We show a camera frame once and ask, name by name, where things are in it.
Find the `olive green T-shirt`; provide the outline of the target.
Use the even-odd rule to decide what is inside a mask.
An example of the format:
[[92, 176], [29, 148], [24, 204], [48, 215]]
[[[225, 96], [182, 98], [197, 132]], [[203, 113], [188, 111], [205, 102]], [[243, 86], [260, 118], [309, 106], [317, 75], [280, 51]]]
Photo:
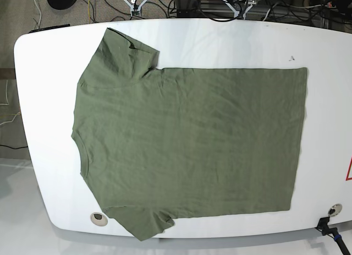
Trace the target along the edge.
[[101, 210], [140, 241], [175, 219], [290, 209], [307, 69], [156, 67], [113, 30], [76, 88], [71, 137]]

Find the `black flat bar table edge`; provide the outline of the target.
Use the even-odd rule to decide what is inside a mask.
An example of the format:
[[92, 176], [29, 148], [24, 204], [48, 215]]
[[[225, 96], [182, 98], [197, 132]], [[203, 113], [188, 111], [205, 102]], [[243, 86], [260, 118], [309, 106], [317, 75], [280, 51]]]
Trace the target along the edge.
[[45, 27], [45, 28], [33, 29], [33, 30], [29, 31], [28, 34], [40, 32], [40, 31], [59, 29], [59, 28], [66, 28], [66, 27], [70, 27], [70, 24], [55, 25], [55, 26], [49, 26], [49, 27]]

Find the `red warning triangle sticker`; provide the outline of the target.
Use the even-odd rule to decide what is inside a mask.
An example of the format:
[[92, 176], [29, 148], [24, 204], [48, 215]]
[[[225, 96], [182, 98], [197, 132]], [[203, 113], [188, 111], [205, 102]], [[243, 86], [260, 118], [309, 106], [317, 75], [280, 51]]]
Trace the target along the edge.
[[352, 159], [350, 159], [350, 163], [349, 163], [349, 167], [348, 167], [348, 171], [347, 171], [347, 175], [346, 175], [346, 181], [350, 181], [351, 180], [351, 165], [352, 165]]

